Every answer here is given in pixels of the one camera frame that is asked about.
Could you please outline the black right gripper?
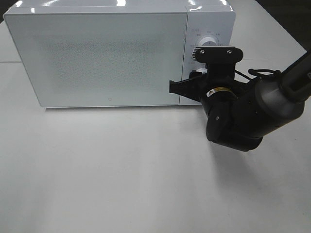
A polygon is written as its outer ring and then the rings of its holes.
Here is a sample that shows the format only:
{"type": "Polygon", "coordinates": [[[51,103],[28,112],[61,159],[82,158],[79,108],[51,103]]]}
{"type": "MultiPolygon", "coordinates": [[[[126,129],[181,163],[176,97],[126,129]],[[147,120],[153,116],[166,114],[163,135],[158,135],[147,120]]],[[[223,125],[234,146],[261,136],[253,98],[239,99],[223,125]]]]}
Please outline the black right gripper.
{"type": "Polygon", "coordinates": [[[192,70],[189,79],[174,82],[169,80],[169,93],[178,94],[200,102],[207,116],[219,102],[235,100],[239,82],[235,80],[235,63],[206,64],[207,72],[192,70]]]}

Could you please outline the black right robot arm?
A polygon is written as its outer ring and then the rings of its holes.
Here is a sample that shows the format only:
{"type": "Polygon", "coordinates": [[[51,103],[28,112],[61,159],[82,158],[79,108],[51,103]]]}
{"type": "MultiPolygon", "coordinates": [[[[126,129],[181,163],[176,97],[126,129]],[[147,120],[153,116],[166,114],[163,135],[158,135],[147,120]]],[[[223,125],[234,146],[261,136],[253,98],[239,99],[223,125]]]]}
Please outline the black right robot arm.
{"type": "Polygon", "coordinates": [[[311,54],[306,52],[284,71],[250,69],[247,82],[235,79],[243,58],[236,47],[196,47],[188,79],[169,82],[169,92],[201,103],[209,141],[240,151],[257,148],[265,135],[299,118],[311,95],[311,54]]]}

